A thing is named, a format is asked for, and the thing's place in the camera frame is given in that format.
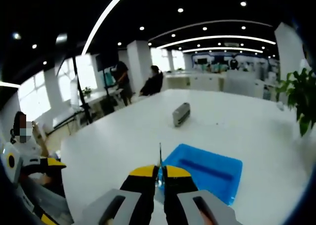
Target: black shirt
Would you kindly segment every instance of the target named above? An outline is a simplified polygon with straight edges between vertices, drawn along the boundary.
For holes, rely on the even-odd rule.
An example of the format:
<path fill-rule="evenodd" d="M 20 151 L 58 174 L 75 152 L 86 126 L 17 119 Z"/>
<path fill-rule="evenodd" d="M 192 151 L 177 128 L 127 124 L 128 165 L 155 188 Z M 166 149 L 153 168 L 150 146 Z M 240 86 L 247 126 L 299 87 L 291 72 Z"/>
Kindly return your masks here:
<path fill-rule="evenodd" d="M 121 76 L 128 71 L 128 68 L 126 66 L 126 64 L 123 61 L 119 61 L 118 64 L 116 65 L 117 70 L 116 71 L 112 71 L 111 70 L 111 74 L 114 77 L 115 81 L 118 81 L 119 78 L 121 78 Z M 126 75 L 120 82 L 119 82 L 119 87 L 122 87 L 126 84 L 129 83 L 129 78 L 128 75 Z"/>

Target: recessed light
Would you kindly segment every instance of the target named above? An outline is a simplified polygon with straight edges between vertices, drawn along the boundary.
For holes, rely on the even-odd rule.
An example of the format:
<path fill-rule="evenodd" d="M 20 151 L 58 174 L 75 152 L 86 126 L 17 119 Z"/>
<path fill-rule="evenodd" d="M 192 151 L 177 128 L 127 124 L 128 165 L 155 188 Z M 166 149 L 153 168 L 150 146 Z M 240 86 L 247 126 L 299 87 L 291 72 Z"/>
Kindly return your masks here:
<path fill-rule="evenodd" d="M 13 38 L 15 40 L 20 40 L 21 39 L 21 35 L 19 33 L 13 33 L 12 36 L 13 36 Z"/>

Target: dark jacket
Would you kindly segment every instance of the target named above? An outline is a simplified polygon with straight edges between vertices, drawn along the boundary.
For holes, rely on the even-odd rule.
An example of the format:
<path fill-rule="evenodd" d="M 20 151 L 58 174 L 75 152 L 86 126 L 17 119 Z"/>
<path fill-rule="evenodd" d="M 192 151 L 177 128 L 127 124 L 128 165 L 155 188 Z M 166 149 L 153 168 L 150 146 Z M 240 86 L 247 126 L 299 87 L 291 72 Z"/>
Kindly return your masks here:
<path fill-rule="evenodd" d="M 149 78 L 144 87 L 140 90 L 144 96 L 154 95 L 155 93 L 159 93 L 162 87 L 163 73 Z"/>

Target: white shirt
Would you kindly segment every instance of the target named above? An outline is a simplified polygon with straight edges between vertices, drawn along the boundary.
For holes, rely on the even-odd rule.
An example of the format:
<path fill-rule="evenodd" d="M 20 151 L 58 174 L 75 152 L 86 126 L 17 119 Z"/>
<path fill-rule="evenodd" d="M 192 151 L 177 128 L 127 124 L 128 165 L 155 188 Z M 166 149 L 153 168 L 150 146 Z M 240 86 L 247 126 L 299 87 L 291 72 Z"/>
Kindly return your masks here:
<path fill-rule="evenodd" d="M 13 146 L 20 152 L 22 155 L 27 156 L 41 156 L 42 150 L 41 147 L 36 143 L 33 135 L 31 136 L 30 140 L 25 143 L 20 143 L 16 141 Z M 33 179 L 40 179 L 42 177 L 42 173 L 33 173 L 29 176 Z"/>

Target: column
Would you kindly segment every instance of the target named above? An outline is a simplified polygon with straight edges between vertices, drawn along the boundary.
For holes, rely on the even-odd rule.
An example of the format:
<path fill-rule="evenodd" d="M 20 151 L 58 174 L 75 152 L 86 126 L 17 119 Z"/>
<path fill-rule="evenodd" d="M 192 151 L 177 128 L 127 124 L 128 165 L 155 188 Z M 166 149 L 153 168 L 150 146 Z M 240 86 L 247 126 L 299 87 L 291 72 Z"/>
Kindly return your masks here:
<path fill-rule="evenodd" d="M 131 42 L 127 45 L 127 55 L 134 92 L 137 94 L 149 77 L 150 66 L 153 64 L 148 42 L 139 40 Z"/>
<path fill-rule="evenodd" d="M 169 65 L 170 65 L 170 70 L 174 71 L 173 57 L 172 57 L 171 51 L 168 51 L 168 61 L 169 61 Z"/>
<path fill-rule="evenodd" d="M 281 79 L 286 79 L 289 72 L 299 71 L 301 60 L 304 59 L 302 41 L 293 28 L 280 23 L 275 30 L 278 54 L 280 57 Z"/>

